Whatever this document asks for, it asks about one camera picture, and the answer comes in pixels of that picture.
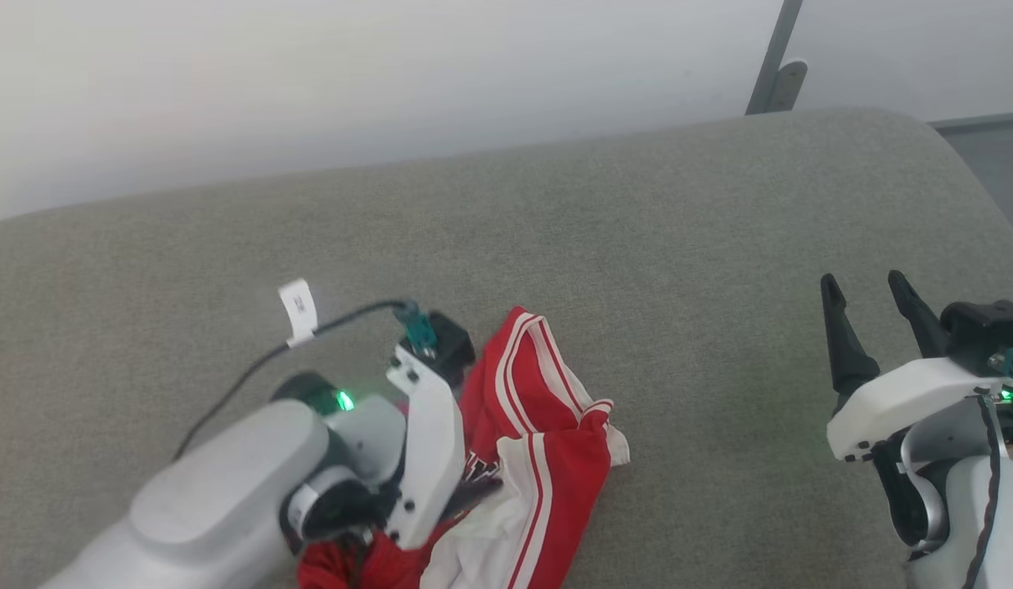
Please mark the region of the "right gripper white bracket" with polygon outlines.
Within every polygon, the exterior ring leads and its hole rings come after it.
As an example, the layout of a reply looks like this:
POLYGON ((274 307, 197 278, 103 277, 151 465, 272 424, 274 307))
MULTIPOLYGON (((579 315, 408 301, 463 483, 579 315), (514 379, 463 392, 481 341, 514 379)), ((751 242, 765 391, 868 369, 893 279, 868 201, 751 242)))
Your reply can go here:
POLYGON ((907 545, 942 545, 949 534, 943 492, 919 474, 940 461, 1006 457, 994 395, 1004 378, 977 376, 947 355, 948 333, 900 271, 888 273, 900 316, 909 323, 921 356, 880 375, 847 318, 847 301, 832 273, 820 288, 836 413, 827 424, 833 456, 877 460, 885 481, 897 534, 907 545))

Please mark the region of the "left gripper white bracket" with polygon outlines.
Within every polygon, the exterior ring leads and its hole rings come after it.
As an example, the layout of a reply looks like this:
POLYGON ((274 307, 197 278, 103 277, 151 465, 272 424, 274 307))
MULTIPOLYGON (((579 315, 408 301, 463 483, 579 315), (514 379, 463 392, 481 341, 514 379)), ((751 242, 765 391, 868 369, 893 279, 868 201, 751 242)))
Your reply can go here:
POLYGON ((461 480, 464 425, 454 388, 428 358, 394 348, 387 380, 406 409, 378 395, 322 418, 326 455, 283 504, 301 544, 383 533, 414 551, 448 517, 461 517, 502 488, 502 478, 461 480))

